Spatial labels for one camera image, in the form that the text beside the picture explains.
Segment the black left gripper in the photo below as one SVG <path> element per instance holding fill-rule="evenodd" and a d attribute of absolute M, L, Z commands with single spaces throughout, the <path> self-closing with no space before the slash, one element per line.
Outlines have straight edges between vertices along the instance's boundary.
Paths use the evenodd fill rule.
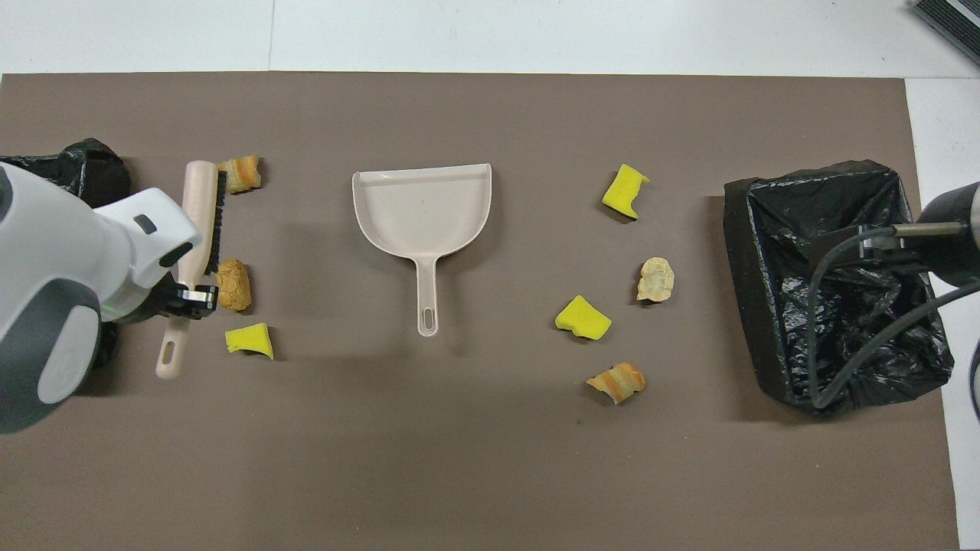
<path fill-rule="evenodd" d="M 172 272 L 166 272 L 142 302 L 126 315 L 126 322 L 144 322 L 155 316 L 169 317 L 178 309 L 178 317 L 206 318 L 218 305 L 215 285 L 196 285 L 193 289 L 176 282 Z"/>

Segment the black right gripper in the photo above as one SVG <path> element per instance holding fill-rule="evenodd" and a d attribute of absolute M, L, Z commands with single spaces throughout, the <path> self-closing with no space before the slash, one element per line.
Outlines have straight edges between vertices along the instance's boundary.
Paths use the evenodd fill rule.
<path fill-rule="evenodd" d="M 913 275 L 929 269 L 955 287 L 973 282 L 973 187 L 962 186 L 931 200 L 923 209 L 920 223 L 961 223 L 956 235 L 928 238 L 920 255 L 893 235 L 869 238 L 869 265 L 876 271 Z M 867 264 L 865 240 L 857 234 L 820 234 L 812 241 L 812 278 L 833 269 L 858 268 Z"/>

